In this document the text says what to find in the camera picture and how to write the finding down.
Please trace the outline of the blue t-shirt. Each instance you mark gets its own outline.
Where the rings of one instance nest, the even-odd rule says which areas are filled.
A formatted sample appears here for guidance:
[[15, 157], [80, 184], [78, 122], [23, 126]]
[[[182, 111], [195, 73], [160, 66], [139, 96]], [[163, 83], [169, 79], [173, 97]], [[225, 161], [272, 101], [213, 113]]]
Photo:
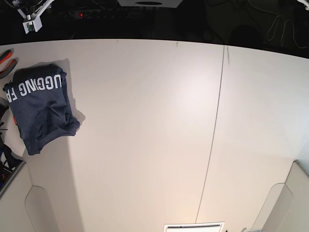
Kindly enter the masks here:
[[59, 137], [74, 136], [80, 126], [70, 107], [66, 76], [55, 64], [30, 67], [16, 71], [3, 87], [31, 156]]

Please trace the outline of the black power strip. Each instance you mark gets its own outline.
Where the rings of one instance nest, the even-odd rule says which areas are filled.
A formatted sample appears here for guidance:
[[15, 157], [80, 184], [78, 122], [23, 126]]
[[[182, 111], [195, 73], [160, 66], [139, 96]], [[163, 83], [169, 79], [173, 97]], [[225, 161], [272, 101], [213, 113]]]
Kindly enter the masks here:
[[139, 9], [74, 9], [69, 15], [75, 19], [141, 19], [144, 13]]

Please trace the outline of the orange grey pliers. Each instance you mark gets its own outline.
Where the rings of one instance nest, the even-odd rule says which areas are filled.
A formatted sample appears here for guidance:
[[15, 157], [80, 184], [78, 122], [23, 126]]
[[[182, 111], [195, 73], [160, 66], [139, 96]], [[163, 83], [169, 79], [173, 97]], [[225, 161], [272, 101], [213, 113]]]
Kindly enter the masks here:
[[5, 64], [4, 68], [0, 70], [1, 79], [7, 77], [18, 64], [18, 58], [12, 58], [13, 53], [12, 49], [8, 49], [0, 55], [0, 64]]

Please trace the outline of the dark clutter at left edge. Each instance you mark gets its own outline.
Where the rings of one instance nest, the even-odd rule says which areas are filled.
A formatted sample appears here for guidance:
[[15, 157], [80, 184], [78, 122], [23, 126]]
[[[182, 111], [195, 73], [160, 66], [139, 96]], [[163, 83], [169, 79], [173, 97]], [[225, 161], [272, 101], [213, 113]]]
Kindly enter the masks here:
[[3, 131], [7, 129], [3, 128], [4, 122], [2, 118], [8, 111], [9, 104], [4, 98], [0, 98], [0, 189], [2, 190], [9, 178], [12, 176], [17, 167], [23, 162], [13, 156], [12, 150], [4, 143], [2, 139]]

